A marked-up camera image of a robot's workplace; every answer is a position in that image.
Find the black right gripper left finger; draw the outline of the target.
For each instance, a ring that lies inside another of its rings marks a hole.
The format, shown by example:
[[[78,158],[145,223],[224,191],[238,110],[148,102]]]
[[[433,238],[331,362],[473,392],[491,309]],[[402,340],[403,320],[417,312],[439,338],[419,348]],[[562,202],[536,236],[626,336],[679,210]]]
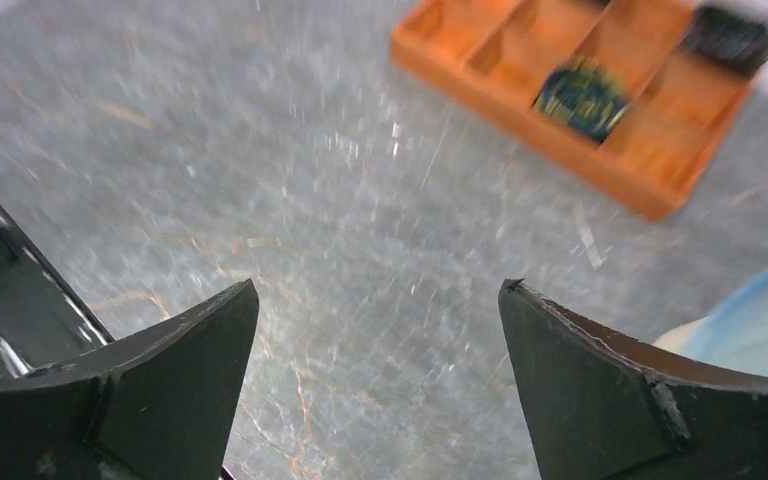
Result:
[[[22,378],[0,379],[0,479],[219,479],[259,297],[189,310]]]

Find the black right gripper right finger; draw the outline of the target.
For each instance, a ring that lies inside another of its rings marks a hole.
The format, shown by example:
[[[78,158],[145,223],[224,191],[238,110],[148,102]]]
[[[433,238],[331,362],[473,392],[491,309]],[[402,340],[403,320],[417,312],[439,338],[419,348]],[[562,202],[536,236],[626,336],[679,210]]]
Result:
[[[697,362],[504,281],[498,306],[545,479],[768,479],[768,377]]]

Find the blue plastic trash bag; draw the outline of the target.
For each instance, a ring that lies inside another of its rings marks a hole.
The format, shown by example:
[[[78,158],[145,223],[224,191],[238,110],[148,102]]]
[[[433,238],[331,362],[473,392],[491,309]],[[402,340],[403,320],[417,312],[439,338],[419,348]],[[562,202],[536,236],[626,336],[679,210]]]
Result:
[[[695,361],[768,377],[768,269],[697,321],[676,352]]]

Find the beige plastic trash bin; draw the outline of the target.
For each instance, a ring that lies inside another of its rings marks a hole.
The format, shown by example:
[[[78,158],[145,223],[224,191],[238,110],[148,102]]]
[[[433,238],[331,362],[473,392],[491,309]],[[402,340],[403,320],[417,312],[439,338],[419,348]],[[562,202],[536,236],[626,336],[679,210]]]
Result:
[[[658,337],[653,343],[653,346],[674,354],[685,356],[684,348],[686,344],[694,337],[698,329],[703,326],[707,320],[707,317],[703,317],[679,325]]]

